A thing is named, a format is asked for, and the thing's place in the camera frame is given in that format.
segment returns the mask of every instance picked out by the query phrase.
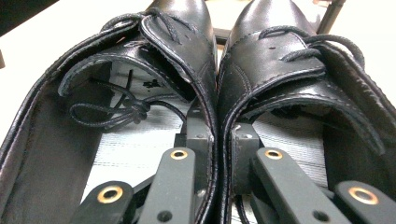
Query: black leather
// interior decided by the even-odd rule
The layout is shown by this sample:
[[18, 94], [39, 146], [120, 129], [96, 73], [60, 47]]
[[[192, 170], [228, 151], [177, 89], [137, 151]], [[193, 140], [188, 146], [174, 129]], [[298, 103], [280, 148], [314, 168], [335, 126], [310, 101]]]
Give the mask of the black leather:
[[314, 34], [290, 0], [254, 0], [244, 9], [230, 38], [219, 69], [219, 130], [224, 163], [220, 176], [220, 223], [230, 222], [233, 195], [230, 132], [238, 120], [254, 121], [274, 109], [296, 105], [330, 108], [323, 141], [329, 188], [355, 179], [396, 198], [396, 112], [355, 58], [326, 42], [312, 44], [321, 59], [280, 60], [307, 49], [303, 37], [277, 32], [259, 39], [261, 31], [291, 25]]
[[[170, 19], [173, 40], [152, 9]], [[3, 223], [66, 223], [78, 207], [101, 138], [75, 123], [75, 102], [109, 105], [112, 91], [90, 77], [109, 80], [111, 64], [132, 64], [154, 76], [180, 100], [198, 98], [213, 136], [207, 194], [196, 222], [210, 223], [218, 182], [216, 65], [213, 30], [204, 1], [154, 1], [140, 20], [125, 20], [66, 52], [33, 86], [0, 148], [0, 214]], [[101, 113], [85, 117], [99, 119]]]

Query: black shoelace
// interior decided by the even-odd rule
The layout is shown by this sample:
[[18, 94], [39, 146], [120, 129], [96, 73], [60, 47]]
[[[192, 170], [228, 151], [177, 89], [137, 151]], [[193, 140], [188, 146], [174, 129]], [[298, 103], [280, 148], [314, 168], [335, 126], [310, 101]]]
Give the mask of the black shoelace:
[[[355, 60], [359, 63], [359, 65], [364, 68], [364, 56], [358, 46], [356, 46], [352, 41], [346, 39], [342, 36], [338, 35], [310, 35], [309, 33], [305, 32], [294, 26], [274, 26], [268, 29], [263, 30], [259, 35], [259, 40], [265, 38], [269, 34], [277, 33], [277, 32], [293, 32], [299, 35], [305, 44], [310, 45], [313, 43], [317, 43], [320, 41], [332, 41], [339, 43], [345, 46], [353, 55]], [[280, 60], [284, 62], [291, 62], [294, 60], [298, 60], [299, 58], [306, 58], [306, 57], [321, 57], [321, 53], [318, 49], [311, 49], [308, 46], [308, 49], [301, 49], [293, 51], [285, 56], [283, 56]]]
[[[182, 20], [177, 16], [164, 13], [156, 7], [152, 7], [149, 10], [141, 13], [136, 13], [136, 14], [129, 13], [118, 16], [108, 21], [103, 26], [101, 32], [109, 30], [122, 23], [141, 21], [147, 15], [153, 15], [159, 18], [163, 22], [163, 24], [165, 24], [166, 29], [168, 30], [172, 40], [177, 42], [178, 44], [181, 44], [179, 34], [177, 32], [177, 29], [172, 24], [171, 20], [178, 21], [179, 23], [186, 26], [192, 32], [194, 33], [196, 32], [196, 28], [192, 24]], [[122, 93], [122, 96], [114, 107], [93, 105], [89, 103], [74, 104], [70, 107], [70, 115], [72, 119], [83, 126], [92, 127], [92, 128], [103, 128], [104, 133], [111, 133], [111, 132], [115, 132], [119, 128], [131, 122], [135, 124], [140, 123], [141, 120], [147, 118], [147, 113], [150, 111], [150, 107], [152, 105], [159, 105], [170, 109], [180, 117], [183, 123], [186, 122], [186, 117], [180, 110], [178, 110], [173, 105], [170, 105], [165, 101], [163, 101], [164, 99], [177, 98], [174, 94], [161, 94], [161, 95], [148, 97], [144, 100], [136, 99], [134, 95], [129, 91], [131, 87], [132, 76], [133, 76], [133, 70], [130, 71], [127, 81], [127, 86], [125, 88], [102, 80], [92, 79], [91, 80], [92, 83], [102, 88], [111, 89], [113, 91], [119, 91]], [[114, 115], [117, 114], [120, 115], [104, 121], [89, 121], [89, 120], [81, 119], [78, 116], [77, 113], [78, 109], [90, 109], [98, 112], [105, 112], [110, 117], [113, 117]]]
[[[283, 62], [292, 62], [295, 60], [299, 60], [302, 58], [309, 58], [309, 57], [317, 57], [321, 58], [321, 53], [318, 49], [313, 49], [310, 48], [311, 44], [322, 42], [322, 41], [332, 41], [339, 43], [343, 46], [345, 46], [353, 55], [355, 60], [358, 62], [358, 64], [364, 69], [364, 56], [361, 50], [357, 45], [355, 45], [352, 41], [349, 39], [346, 39], [342, 36], [338, 35], [310, 35], [309, 33], [305, 32], [304, 30], [301, 30], [297, 27], [294, 26], [274, 26], [268, 29], [263, 30], [259, 34], [259, 40], [264, 39], [267, 37], [269, 34], [273, 33], [278, 33], [278, 32], [293, 32], [297, 35], [299, 35], [305, 44], [308, 46], [307, 49], [301, 49], [301, 50], [296, 50], [291, 53], [288, 53], [287, 55], [283, 56], [280, 60]], [[293, 111], [296, 112], [296, 114], [291, 114], [290, 110], [291, 108], [283, 108], [283, 109], [278, 109], [275, 111], [275, 115], [278, 117], [285, 117], [288, 119], [293, 119], [297, 118], [298, 116], [306, 116], [314, 119], [319, 119], [318, 116], [311, 115], [305, 112], [300, 111], [300, 108], [297, 108], [299, 111], [295, 111], [295, 108], [293, 108]], [[244, 224], [248, 224], [248, 218], [246, 216], [245, 208], [242, 202], [242, 197], [240, 195], [237, 195], [235, 197], [235, 206], [238, 211], [238, 215], [241, 218], [241, 222]]]
[[[164, 99], [177, 98], [174, 94], [160, 94], [156, 96], [150, 96], [144, 100], [136, 99], [134, 95], [129, 91], [129, 89], [131, 88], [132, 78], [133, 70], [131, 70], [129, 73], [127, 85], [125, 88], [102, 80], [92, 79], [92, 83], [102, 88], [119, 91], [122, 93], [122, 96], [114, 107], [93, 105], [89, 103], [74, 104], [70, 107], [70, 115], [72, 119], [83, 126], [91, 128], [103, 128], [104, 133], [111, 133], [131, 122], [135, 124], [140, 123], [142, 120], [147, 118], [147, 113], [150, 111], [150, 107], [152, 105], [159, 105], [170, 109], [180, 117], [183, 123], [186, 122], [186, 117], [180, 110], [178, 110], [173, 105], [170, 105], [163, 101]], [[111, 119], [106, 119], [104, 121], [89, 121], [81, 119], [77, 114], [77, 109], [90, 109], [94, 111], [105, 112], [111, 117], [117, 114], [120, 115]]]
[[148, 15], [153, 15], [153, 16], [158, 17], [163, 22], [163, 24], [165, 24], [166, 29], [168, 30], [169, 35], [171, 36], [172, 40], [177, 42], [178, 44], [181, 44], [180, 37], [179, 37], [177, 29], [172, 24], [171, 20], [178, 21], [179, 23], [181, 23], [184, 26], [186, 26], [192, 32], [194, 32], [194, 33], [196, 32], [196, 28], [191, 23], [189, 23], [187, 21], [184, 21], [183, 19], [181, 19], [178, 16], [164, 13], [160, 9], [158, 9], [157, 7], [151, 7], [145, 12], [128, 13], [128, 14], [124, 14], [124, 15], [118, 16], [118, 17], [108, 21], [103, 26], [101, 31], [108, 30], [108, 29], [110, 29], [110, 28], [112, 28], [112, 27], [114, 27], [114, 26], [116, 26], [116, 25], [118, 25], [118, 24], [120, 24], [122, 22], [140, 21], [145, 16], [148, 16]]

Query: shoe tongue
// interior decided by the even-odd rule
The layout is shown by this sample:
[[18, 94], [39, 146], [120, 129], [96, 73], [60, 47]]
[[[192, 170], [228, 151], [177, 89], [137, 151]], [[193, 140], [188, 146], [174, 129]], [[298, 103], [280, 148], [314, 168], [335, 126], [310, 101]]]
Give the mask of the shoe tongue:
[[174, 66], [141, 35], [122, 39], [116, 46], [75, 64], [65, 74], [58, 93], [61, 96], [71, 94], [90, 78], [109, 81], [111, 74], [117, 73], [115, 70], [120, 67], [143, 70], [182, 100], [190, 101], [194, 97], [193, 89], [180, 77]]

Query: lace loop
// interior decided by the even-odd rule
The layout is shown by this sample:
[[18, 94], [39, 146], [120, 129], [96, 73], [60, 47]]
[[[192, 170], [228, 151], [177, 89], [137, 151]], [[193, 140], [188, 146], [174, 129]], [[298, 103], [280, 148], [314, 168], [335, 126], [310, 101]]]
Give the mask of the lace loop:
[[346, 39], [345, 37], [339, 35], [313, 35], [303, 38], [303, 41], [306, 44], [311, 44], [318, 41], [332, 41], [342, 44], [352, 53], [353, 57], [356, 59], [356, 61], [358, 61], [361, 67], [364, 68], [365, 61], [361, 49], [359, 49], [359, 47], [355, 43], [353, 43], [349, 39]]
[[[178, 110], [173, 105], [170, 105], [162, 101], [164, 99], [177, 98], [174, 94], [162, 94], [162, 95], [150, 96], [144, 100], [136, 99], [134, 95], [129, 91], [129, 88], [131, 87], [132, 75], [133, 72], [131, 70], [128, 76], [128, 83], [126, 88], [123, 88], [121, 86], [109, 82], [104, 82], [102, 80], [97, 80], [97, 79], [91, 80], [92, 83], [98, 86], [121, 92], [122, 93], [121, 98], [114, 107], [93, 105], [89, 103], [74, 104], [69, 109], [71, 118], [83, 126], [92, 127], [92, 128], [104, 128], [104, 133], [110, 133], [116, 131], [117, 129], [131, 122], [135, 124], [139, 124], [142, 120], [148, 117], [147, 113], [150, 111], [152, 105], [159, 105], [159, 106], [164, 106], [170, 109], [171, 111], [173, 111], [175, 114], [177, 114], [180, 117], [180, 119], [183, 122], [186, 121], [186, 117], [180, 110]], [[78, 116], [77, 114], [78, 109], [79, 110], [88, 109], [98, 112], [104, 112], [107, 113], [109, 116], [114, 116], [118, 114], [120, 115], [115, 118], [106, 119], [103, 121], [89, 121], [89, 120], [81, 119]]]
[[288, 53], [287, 55], [283, 56], [280, 60], [283, 62], [291, 62], [299, 58], [307, 58], [311, 56], [320, 58], [321, 53], [318, 49], [299, 49]]
[[287, 25], [283, 25], [283, 26], [273, 26], [270, 28], [267, 28], [265, 30], [263, 30], [260, 34], [259, 34], [259, 40], [265, 38], [267, 35], [272, 34], [272, 33], [276, 33], [276, 32], [293, 32], [301, 37], [309, 37], [311, 36], [309, 33], [307, 33], [306, 31], [299, 29], [295, 26], [287, 26]]
[[[304, 31], [300, 28], [284, 25], [284, 26], [270, 27], [268, 29], [261, 31], [259, 34], [259, 40], [265, 38], [269, 34], [276, 33], [276, 32], [293, 32], [293, 33], [299, 35], [303, 39], [305, 44], [307, 44], [307, 45], [315, 44], [320, 41], [332, 41], [332, 42], [339, 43], [339, 44], [345, 46], [350, 51], [350, 53], [353, 55], [355, 60], [361, 65], [361, 67], [364, 68], [364, 65], [365, 65], [364, 56], [363, 56], [363, 53], [361, 52], [361, 50], [359, 49], [359, 47], [357, 45], [355, 45], [349, 39], [346, 39], [342, 36], [338, 36], [338, 35], [312, 35], [311, 36], [309, 33], [307, 33], [306, 31]], [[281, 60], [284, 62], [290, 62], [290, 61], [294, 61], [299, 58], [310, 57], [310, 56], [321, 57], [321, 54], [318, 49], [313, 49], [313, 48], [301, 49], [301, 50], [296, 50], [294, 52], [291, 52], [291, 53], [285, 55], [284, 57], [281, 58]]]
[[170, 21], [170, 16], [163, 13], [160, 11], [157, 7], [151, 7], [149, 10], [145, 12], [145, 15], [155, 15], [158, 18], [160, 18], [163, 21], [163, 24], [165, 24], [166, 29], [169, 32], [169, 35], [171, 36], [172, 40], [177, 42], [178, 44], [181, 44], [180, 38], [178, 37], [177, 30], [175, 27], [172, 25], [172, 22]]

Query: shoe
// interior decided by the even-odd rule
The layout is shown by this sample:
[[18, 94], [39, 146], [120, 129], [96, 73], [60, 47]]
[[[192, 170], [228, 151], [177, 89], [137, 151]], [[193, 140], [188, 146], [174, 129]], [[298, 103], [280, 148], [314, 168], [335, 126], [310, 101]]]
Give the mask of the shoe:
[[359, 48], [316, 35], [290, 0], [254, 0], [242, 11], [224, 47], [218, 92], [220, 223], [230, 222], [232, 197], [251, 192], [238, 173], [248, 176], [249, 162], [232, 139], [245, 124], [323, 188], [357, 180], [396, 199], [395, 108], [365, 74]]
[[196, 221], [207, 221], [218, 181], [214, 39], [205, 1], [156, 0], [67, 51], [30, 90], [0, 148], [2, 223], [70, 220], [99, 147], [124, 146], [127, 161], [154, 157], [186, 132], [193, 101], [208, 139]]

